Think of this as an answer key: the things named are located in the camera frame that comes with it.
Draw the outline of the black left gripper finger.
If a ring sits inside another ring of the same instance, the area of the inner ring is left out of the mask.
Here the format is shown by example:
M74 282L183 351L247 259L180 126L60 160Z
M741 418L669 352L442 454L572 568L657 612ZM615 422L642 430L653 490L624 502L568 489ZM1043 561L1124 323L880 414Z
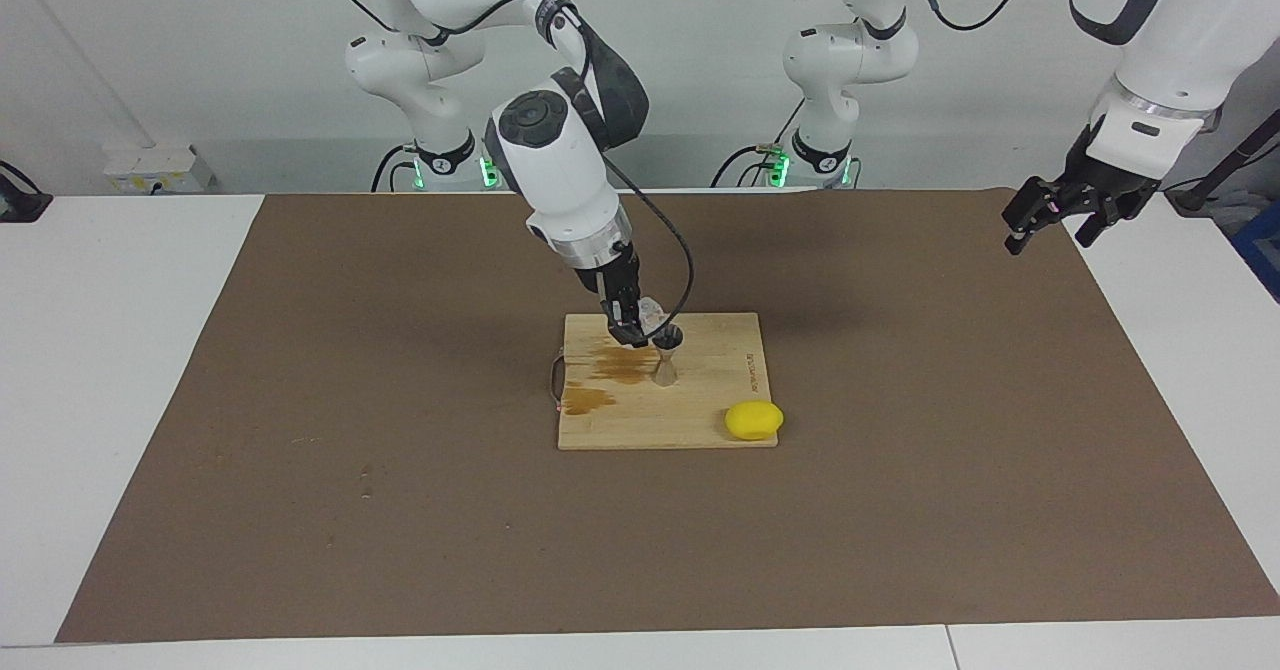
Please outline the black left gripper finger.
M1041 177L1028 178L1004 209L1007 237L1004 247L1019 256L1033 236L1062 219L1061 184Z
M1092 213L1075 232L1075 241L1084 249L1092 247L1101 234L1119 222L1135 219L1157 190L1135 190L1126 193L1097 193Z

